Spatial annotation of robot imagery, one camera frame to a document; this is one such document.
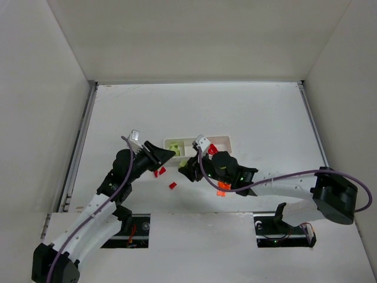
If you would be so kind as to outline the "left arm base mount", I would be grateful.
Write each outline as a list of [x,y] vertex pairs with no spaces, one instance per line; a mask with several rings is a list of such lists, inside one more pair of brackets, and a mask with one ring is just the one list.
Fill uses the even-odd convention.
[[102,249],[144,249],[149,246],[150,214],[133,215],[129,225],[112,236]]

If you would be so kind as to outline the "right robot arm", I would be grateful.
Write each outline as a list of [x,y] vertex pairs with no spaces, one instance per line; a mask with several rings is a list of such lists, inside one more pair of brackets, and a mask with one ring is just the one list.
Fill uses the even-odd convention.
[[290,225],[327,219],[341,225],[354,221],[357,187],[328,167],[307,173],[279,175],[266,173],[238,163],[227,151],[188,159],[178,172],[191,182],[202,179],[218,188],[222,182],[234,193],[246,197],[283,196],[296,198],[295,203],[278,205],[275,217]]

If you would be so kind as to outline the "small red lego brick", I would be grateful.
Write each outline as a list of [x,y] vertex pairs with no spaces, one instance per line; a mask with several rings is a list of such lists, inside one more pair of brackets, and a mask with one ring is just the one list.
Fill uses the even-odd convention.
[[171,183],[171,184],[169,185],[169,188],[170,188],[171,190],[173,190],[176,186],[177,186],[177,183],[176,183],[176,182],[173,182],[173,183]]

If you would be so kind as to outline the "red curved lego piece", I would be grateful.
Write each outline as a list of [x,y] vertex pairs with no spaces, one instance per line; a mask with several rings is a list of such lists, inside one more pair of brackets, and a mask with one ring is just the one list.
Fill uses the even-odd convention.
[[218,152],[218,149],[214,144],[210,144],[207,152],[209,155],[213,156]]

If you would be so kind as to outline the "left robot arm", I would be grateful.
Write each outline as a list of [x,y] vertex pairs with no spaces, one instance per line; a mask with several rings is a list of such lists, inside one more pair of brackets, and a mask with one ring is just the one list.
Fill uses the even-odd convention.
[[126,139],[87,207],[77,220],[50,244],[39,244],[33,254],[33,282],[78,282],[84,260],[112,236],[128,228],[132,212],[122,204],[132,191],[132,183],[146,171],[154,172],[175,152],[149,141],[139,145]]

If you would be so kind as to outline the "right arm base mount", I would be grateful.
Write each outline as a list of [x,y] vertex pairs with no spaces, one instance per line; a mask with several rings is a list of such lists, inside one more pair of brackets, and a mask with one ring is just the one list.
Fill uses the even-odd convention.
[[313,248],[317,242],[311,223],[303,222],[290,226],[282,221],[286,203],[281,203],[275,213],[253,215],[256,243],[258,248]]

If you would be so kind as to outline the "orange round lego piece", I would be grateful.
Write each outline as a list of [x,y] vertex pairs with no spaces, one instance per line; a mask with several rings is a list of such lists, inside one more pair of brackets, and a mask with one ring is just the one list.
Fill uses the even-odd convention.
[[223,190],[230,190],[231,189],[231,185],[227,184],[227,183],[217,182],[217,185],[218,185],[219,188],[221,188]]

